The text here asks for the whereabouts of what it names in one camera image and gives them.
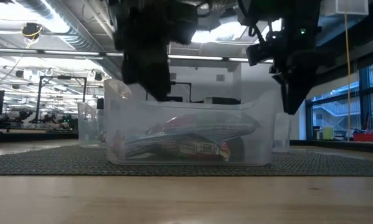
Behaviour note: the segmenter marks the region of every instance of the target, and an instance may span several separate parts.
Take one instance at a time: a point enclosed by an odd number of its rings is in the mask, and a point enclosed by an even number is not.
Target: building outside window
[[[329,127],[334,131],[335,139],[345,140],[350,106],[351,133],[373,134],[373,65],[361,69],[359,74],[360,81],[350,85],[350,104],[347,85],[307,101],[307,109],[310,111],[307,114],[312,119],[307,130],[320,128],[322,131],[324,127]]]

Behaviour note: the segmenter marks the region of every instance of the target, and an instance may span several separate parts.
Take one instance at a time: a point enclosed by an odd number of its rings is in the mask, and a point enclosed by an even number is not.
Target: desk
[[[370,224],[373,177],[0,177],[1,223]]]

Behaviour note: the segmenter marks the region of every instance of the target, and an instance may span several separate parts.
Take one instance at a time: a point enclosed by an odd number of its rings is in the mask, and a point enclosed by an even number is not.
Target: ceiling
[[[33,2],[41,3],[42,0],[16,0],[17,2]],[[33,9],[26,9],[19,3],[16,4],[0,4],[0,48],[17,48],[24,49],[29,41],[21,34],[21,27],[26,22],[36,22],[43,24],[46,29],[43,30],[38,42],[31,45],[32,49],[45,50],[81,50],[91,52],[114,52],[115,47],[113,41],[108,34],[110,26],[107,23],[108,15],[106,7],[100,1],[96,1],[98,7],[94,7],[98,12],[98,18],[94,16],[92,10],[86,5],[84,0],[43,0],[49,4],[54,4],[53,8],[58,10],[58,14],[51,15],[54,17],[56,24],[48,23],[47,19],[43,18]],[[218,16],[226,7],[235,6],[236,0],[214,0],[214,11],[212,15]],[[353,26],[359,20],[353,20],[350,26]],[[211,19],[199,20],[199,25],[210,26]],[[335,35],[342,32],[340,26],[343,26],[343,20],[340,18],[320,17],[319,23],[323,26],[324,32],[321,34],[318,42],[326,42],[332,39]],[[258,28],[263,31],[266,28],[266,22],[259,22]],[[82,42],[78,46],[71,44],[72,37],[75,35],[82,36]],[[212,56],[212,57],[242,57],[245,58],[245,48],[256,41],[256,37],[249,37],[247,32],[244,32],[239,38],[231,41],[215,41],[208,43],[192,43],[191,45],[180,45],[171,43],[170,53],[174,55],[194,55],[194,56]],[[208,62],[199,60],[171,60],[170,65],[174,67],[219,67],[228,68],[233,71],[240,63],[236,62]],[[24,100],[25,96],[29,97],[29,104],[35,106],[35,96],[27,93],[35,93],[37,91],[37,79],[17,78],[16,70],[31,70],[35,74],[44,74],[47,70],[51,70],[56,75],[71,75],[72,77],[87,78],[87,99],[91,102],[95,101],[96,96],[102,95],[102,81],[94,80],[94,72],[102,72],[103,80],[109,76],[118,78],[120,74],[121,58],[104,58],[104,60],[89,60],[75,57],[60,57],[60,58],[29,58],[17,56],[0,56],[0,89],[6,90],[10,99],[7,98],[9,104],[18,104],[18,101]],[[78,101],[79,93],[83,91],[76,79],[71,80],[51,80],[56,84],[47,83],[43,87],[43,93],[47,95],[46,106],[58,105],[58,99],[55,96],[61,95],[68,99],[68,109],[74,107],[74,99]],[[19,90],[13,90],[13,83],[19,84]],[[57,90],[56,85],[67,85],[66,91]]]

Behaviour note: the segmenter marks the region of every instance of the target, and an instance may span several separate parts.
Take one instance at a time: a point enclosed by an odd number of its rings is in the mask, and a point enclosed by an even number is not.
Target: transparent container
[[[252,165],[271,161],[277,90],[242,105],[141,99],[105,80],[107,158],[115,164]]]
[[[83,148],[105,148],[105,140],[101,137],[102,112],[84,102],[78,102],[78,141]]]
[[[275,120],[272,152],[288,152],[290,150],[291,117],[286,113],[278,113]]]

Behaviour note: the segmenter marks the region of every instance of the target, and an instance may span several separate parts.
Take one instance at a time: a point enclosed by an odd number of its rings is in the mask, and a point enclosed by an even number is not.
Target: gray mat
[[[0,156],[0,175],[373,176],[373,161],[313,152],[273,154],[267,166],[120,166],[104,149],[65,146]]]

